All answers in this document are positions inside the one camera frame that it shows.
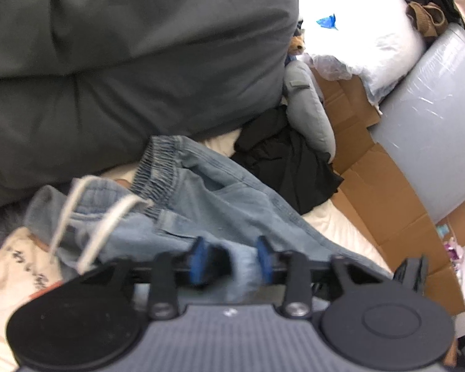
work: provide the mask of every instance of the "gray comforter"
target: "gray comforter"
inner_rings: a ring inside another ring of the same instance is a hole
[[[0,0],[0,205],[276,105],[298,0]]]

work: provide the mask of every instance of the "black circular motor cover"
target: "black circular motor cover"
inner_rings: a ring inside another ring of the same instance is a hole
[[[79,286],[74,297],[54,291],[19,308],[6,334],[20,365],[45,372],[83,371],[118,358],[136,341],[140,328],[123,296]]]
[[[339,354],[377,370],[423,368],[441,360],[454,337],[445,309],[394,281],[345,292],[320,327]]]

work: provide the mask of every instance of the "gray ribbed panel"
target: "gray ribbed panel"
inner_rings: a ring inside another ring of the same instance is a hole
[[[231,315],[231,309],[237,313]],[[141,343],[103,372],[367,371],[334,354],[308,322],[270,305],[190,306],[184,316],[153,323]],[[423,372],[444,371],[431,366]]]

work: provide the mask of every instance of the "white drawstring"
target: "white drawstring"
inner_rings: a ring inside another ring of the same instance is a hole
[[[76,269],[80,275],[88,271],[119,221],[138,203],[147,203],[151,205],[153,202],[151,200],[143,200],[141,197],[134,194],[128,194],[119,199],[119,201],[108,209],[79,257]]]
[[[50,244],[50,250],[48,251],[48,255],[50,257],[50,262],[53,261],[53,256],[57,251],[62,238],[64,237],[65,230],[67,229],[67,225],[69,223],[69,217],[71,213],[76,208],[79,200],[81,199],[81,195],[83,194],[86,186],[94,179],[98,179],[96,176],[88,175],[82,177],[78,181],[76,181],[76,185],[72,189],[72,192],[67,197],[67,201],[65,202],[62,211],[60,212],[60,218],[58,220],[57,228],[53,233],[53,238]]]

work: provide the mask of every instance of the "dark gray bedding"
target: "dark gray bedding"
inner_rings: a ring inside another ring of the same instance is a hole
[[[0,0],[0,205],[278,104],[298,0]]]

